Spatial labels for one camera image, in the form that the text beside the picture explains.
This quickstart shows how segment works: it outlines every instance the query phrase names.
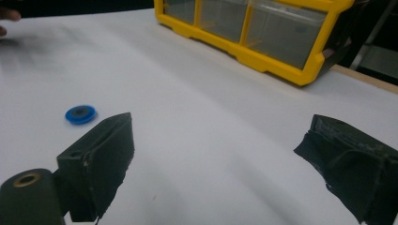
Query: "dark background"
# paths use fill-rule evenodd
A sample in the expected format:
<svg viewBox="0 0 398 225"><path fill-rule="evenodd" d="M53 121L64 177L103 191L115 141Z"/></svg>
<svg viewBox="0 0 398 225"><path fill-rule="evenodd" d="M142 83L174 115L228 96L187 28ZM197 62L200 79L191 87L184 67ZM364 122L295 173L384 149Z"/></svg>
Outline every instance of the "dark background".
<svg viewBox="0 0 398 225"><path fill-rule="evenodd" d="M153 8L153 0L3 0L0 6L15 8L29 18Z"/></svg>

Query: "human hand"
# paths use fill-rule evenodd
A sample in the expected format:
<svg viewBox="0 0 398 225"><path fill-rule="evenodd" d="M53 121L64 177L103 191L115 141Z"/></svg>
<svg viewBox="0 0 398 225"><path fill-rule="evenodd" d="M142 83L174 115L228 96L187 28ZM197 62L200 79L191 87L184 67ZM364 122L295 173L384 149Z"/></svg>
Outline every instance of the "human hand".
<svg viewBox="0 0 398 225"><path fill-rule="evenodd" d="M21 19L21 14L17 10L9 9L6 7L0 7L0 20L9 20L17 22ZM0 37L5 36L7 34L7 30L0 26Z"/></svg>

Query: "blue tape roll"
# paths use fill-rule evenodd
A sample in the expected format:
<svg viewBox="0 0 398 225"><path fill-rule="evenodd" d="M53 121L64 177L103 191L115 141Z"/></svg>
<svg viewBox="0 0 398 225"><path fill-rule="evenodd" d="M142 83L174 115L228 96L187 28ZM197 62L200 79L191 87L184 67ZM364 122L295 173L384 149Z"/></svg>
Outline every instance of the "blue tape roll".
<svg viewBox="0 0 398 225"><path fill-rule="evenodd" d="M96 116L96 110L92 106L81 105L71 108L65 113L65 118L74 125L86 124Z"/></svg>

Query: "yellow plastic drawer organizer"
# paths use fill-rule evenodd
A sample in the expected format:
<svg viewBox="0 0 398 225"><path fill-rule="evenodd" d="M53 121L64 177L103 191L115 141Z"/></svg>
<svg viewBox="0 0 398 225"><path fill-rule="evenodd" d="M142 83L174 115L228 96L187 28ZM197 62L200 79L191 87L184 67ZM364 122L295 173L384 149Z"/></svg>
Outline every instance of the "yellow plastic drawer organizer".
<svg viewBox="0 0 398 225"><path fill-rule="evenodd" d="M159 23L181 36L200 39L250 68L304 85L315 80L326 57L336 52L325 51L330 34L339 15L355 2L155 0L155 12ZM337 35L333 45L341 45L342 35Z"/></svg>

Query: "white table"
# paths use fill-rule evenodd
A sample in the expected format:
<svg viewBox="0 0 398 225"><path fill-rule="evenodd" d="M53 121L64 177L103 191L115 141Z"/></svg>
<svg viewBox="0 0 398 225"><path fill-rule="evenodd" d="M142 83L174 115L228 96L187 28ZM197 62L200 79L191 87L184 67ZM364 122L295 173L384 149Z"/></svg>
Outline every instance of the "white table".
<svg viewBox="0 0 398 225"><path fill-rule="evenodd" d="M293 149L315 113L398 149L397 95L332 71L298 88L180 37L153 9L2 24L0 183L55 171L99 121L132 113L135 157L99 224L358 224ZM64 114L80 104L99 116L73 126Z"/></svg>

